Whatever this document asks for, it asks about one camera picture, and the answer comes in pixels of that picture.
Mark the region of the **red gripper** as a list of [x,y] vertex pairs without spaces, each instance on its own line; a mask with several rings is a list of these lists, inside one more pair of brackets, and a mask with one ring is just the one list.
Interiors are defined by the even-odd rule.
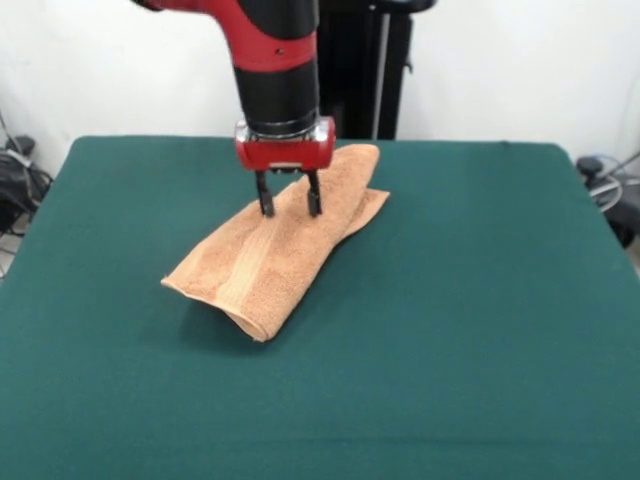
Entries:
[[322,213],[318,172],[329,167],[336,144],[333,118],[320,118],[310,130],[293,137],[267,137],[251,130],[245,120],[236,123],[234,144],[241,165],[255,172],[262,215],[273,217],[275,207],[266,182],[268,170],[300,170],[309,181],[308,209]]

